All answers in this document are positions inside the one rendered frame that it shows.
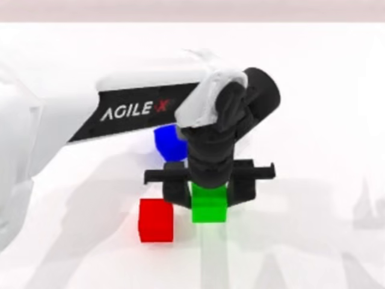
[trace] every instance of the block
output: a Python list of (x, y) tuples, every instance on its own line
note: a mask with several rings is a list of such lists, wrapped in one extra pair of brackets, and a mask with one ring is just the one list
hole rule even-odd
[(165, 125), (154, 130), (155, 146), (165, 161), (182, 161), (187, 157), (187, 141), (177, 136), (176, 125)]
[(227, 217), (227, 188), (207, 189), (192, 184), (192, 222), (223, 223)]
[(141, 199), (138, 231), (142, 243), (170, 243), (174, 239), (174, 211), (163, 199)]

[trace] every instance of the robotic arm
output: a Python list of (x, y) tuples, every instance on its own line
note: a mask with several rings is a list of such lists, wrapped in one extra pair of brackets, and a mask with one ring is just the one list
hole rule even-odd
[[(176, 122), (188, 141), (188, 169), (147, 171), (146, 182), (179, 174), (217, 187), (241, 172), (233, 163), (236, 141), (280, 102), (266, 73), (241, 71), (209, 51), (184, 51), (131, 69), (108, 60), (76, 70), (0, 63), (0, 250), (23, 225), (32, 178), (63, 146)], [(270, 178), (274, 168), (247, 173)]]

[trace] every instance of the table surface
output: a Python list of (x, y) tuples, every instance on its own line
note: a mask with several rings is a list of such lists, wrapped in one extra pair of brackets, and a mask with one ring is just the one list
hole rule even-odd
[(144, 170), (162, 166), (151, 130), (63, 148), (35, 178), (24, 227), (0, 254), (0, 288), (385, 288), (384, 31), (1, 25), (9, 47), (55, 37), (124, 43), (128, 54), (209, 47), (269, 72), (282, 105), (236, 147), (237, 158), (273, 161), (277, 178), (259, 182), (257, 199), (231, 208), (226, 224), (194, 225), (188, 210), (175, 208), (173, 244), (138, 238), (140, 198), (161, 196), (159, 184), (143, 185)]

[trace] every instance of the green cube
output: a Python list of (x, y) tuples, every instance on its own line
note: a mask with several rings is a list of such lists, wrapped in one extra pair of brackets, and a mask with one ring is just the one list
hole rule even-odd
[(192, 222), (223, 223), (227, 216), (227, 188), (202, 188), (192, 184)]

